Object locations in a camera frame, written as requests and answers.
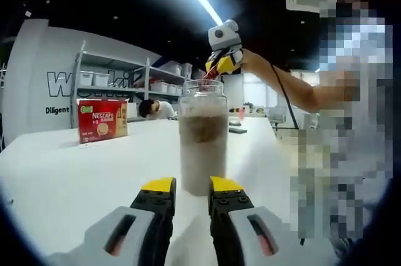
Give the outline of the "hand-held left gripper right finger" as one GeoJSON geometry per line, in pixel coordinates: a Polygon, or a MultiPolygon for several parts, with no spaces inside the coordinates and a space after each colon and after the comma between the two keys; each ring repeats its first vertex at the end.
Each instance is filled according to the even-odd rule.
{"type": "Polygon", "coordinates": [[[234,180],[210,177],[210,232],[219,265],[300,265],[301,242],[234,180]]]}

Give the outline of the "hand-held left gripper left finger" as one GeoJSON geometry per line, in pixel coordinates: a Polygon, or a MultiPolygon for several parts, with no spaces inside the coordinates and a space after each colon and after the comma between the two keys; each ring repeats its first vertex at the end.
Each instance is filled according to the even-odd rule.
{"type": "Polygon", "coordinates": [[[175,215],[176,179],[152,180],[129,207],[93,224],[83,242],[83,265],[164,265],[175,215]]]}

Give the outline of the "person's right hand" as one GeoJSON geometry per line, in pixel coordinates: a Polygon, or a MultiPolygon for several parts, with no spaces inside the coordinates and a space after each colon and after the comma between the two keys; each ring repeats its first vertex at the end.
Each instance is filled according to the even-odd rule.
{"type": "Polygon", "coordinates": [[[242,55],[241,68],[248,73],[259,76],[271,67],[269,61],[248,49],[243,48],[242,55]]]}

